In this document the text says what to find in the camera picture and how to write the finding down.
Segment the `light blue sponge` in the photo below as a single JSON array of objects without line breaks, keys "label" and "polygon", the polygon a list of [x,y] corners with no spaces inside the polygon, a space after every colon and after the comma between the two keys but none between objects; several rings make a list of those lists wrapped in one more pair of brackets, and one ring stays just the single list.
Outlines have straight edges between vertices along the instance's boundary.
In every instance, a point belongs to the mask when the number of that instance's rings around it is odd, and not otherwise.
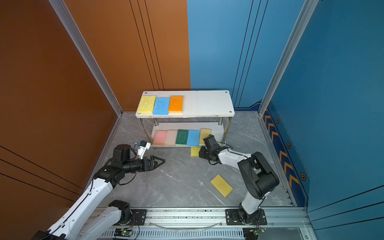
[{"label": "light blue sponge", "polygon": [[153,115],[155,116],[166,116],[169,113],[170,97],[159,97],[156,98]]},{"label": "light blue sponge", "polygon": [[200,141],[200,130],[189,130],[187,146],[198,147]]}]

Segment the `pink sponge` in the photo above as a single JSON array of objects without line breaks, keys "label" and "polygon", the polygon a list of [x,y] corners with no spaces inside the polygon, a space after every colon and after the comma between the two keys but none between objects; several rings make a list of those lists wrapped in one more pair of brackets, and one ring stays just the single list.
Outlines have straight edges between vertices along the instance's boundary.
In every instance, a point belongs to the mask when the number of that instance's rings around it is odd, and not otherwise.
[{"label": "pink sponge", "polygon": [[155,146],[164,146],[167,137],[167,131],[157,130],[153,140]]}]

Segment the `white beige sponge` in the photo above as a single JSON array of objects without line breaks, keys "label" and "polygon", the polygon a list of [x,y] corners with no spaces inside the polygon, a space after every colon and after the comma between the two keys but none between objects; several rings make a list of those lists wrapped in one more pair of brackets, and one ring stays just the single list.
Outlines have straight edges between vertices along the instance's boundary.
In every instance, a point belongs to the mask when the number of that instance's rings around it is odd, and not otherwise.
[{"label": "white beige sponge", "polygon": [[177,135],[178,135],[178,130],[168,130],[166,139],[165,139],[165,146],[175,146]]}]

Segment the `white two-tier shelf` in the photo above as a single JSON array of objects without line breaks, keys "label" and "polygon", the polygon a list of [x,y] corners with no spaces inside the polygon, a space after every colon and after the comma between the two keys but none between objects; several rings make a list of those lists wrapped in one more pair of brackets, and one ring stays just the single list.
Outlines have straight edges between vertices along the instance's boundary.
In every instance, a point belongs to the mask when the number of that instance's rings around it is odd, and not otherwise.
[{"label": "white two-tier shelf", "polygon": [[235,115],[230,92],[216,91],[145,91],[142,96],[171,97],[183,96],[183,112],[155,116],[153,114],[138,114],[141,123],[145,119],[154,121],[152,130],[146,130],[149,142],[154,147],[188,147],[186,146],[155,146],[153,140],[157,130],[201,130],[211,129],[211,135],[224,143],[227,138],[232,117]]}]

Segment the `orange sponge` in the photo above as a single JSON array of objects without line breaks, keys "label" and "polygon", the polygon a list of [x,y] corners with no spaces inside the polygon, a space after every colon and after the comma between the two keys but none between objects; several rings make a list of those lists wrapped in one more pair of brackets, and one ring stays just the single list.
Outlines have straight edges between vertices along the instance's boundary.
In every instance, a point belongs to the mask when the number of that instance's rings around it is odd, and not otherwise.
[{"label": "orange sponge", "polygon": [[171,96],[168,109],[169,114],[181,114],[183,112],[183,104],[183,96]]}]

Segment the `yellow green sponge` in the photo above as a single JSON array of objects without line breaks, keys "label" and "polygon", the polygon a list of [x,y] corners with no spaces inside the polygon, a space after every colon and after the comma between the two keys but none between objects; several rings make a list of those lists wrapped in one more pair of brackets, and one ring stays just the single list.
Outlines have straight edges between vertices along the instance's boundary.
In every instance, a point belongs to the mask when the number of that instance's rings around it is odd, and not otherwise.
[{"label": "yellow green sponge", "polygon": [[156,102],[156,96],[142,96],[137,109],[138,114],[152,114]]}]

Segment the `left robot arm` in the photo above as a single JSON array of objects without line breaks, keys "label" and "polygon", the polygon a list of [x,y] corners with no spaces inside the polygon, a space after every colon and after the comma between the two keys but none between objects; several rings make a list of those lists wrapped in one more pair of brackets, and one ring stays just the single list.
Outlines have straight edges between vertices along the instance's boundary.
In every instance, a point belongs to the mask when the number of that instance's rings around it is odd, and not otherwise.
[{"label": "left robot arm", "polygon": [[115,224],[134,226],[135,217],[130,204],[114,200],[106,210],[92,222],[87,220],[100,202],[113,191],[126,174],[149,172],[157,169],[166,161],[156,156],[145,156],[150,143],[142,141],[138,149],[122,144],[114,148],[113,156],[92,177],[86,188],[71,208],[47,231],[37,231],[34,240],[96,240],[102,233]]}]

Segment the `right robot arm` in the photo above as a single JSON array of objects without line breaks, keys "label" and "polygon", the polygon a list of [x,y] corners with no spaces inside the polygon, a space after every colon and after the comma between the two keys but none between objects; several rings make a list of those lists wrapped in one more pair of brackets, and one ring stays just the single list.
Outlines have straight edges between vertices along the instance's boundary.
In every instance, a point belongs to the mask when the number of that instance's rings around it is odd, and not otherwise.
[{"label": "right robot arm", "polygon": [[211,164],[229,165],[242,175],[247,194],[239,204],[236,214],[228,214],[228,225],[267,225],[267,217],[261,208],[267,196],[280,184],[280,180],[260,152],[243,154],[221,146],[213,135],[204,138],[199,157]]}]

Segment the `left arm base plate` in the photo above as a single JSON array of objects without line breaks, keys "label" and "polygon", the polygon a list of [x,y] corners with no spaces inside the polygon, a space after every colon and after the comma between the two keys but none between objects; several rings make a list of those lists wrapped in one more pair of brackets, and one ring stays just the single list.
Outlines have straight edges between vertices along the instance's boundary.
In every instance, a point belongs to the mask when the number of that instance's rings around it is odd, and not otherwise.
[{"label": "left arm base plate", "polygon": [[144,226],[147,217],[146,209],[131,209],[131,220],[129,226]]}]

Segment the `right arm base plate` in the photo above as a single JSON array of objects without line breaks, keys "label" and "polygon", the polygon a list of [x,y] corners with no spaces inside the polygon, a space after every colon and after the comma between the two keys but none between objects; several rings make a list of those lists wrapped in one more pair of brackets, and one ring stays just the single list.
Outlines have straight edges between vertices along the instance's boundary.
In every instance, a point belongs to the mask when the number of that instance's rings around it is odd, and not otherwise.
[{"label": "right arm base plate", "polygon": [[226,211],[227,225],[259,225],[266,226],[268,224],[265,211],[263,209],[256,210],[253,214],[248,215],[244,210],[227,209]]}]

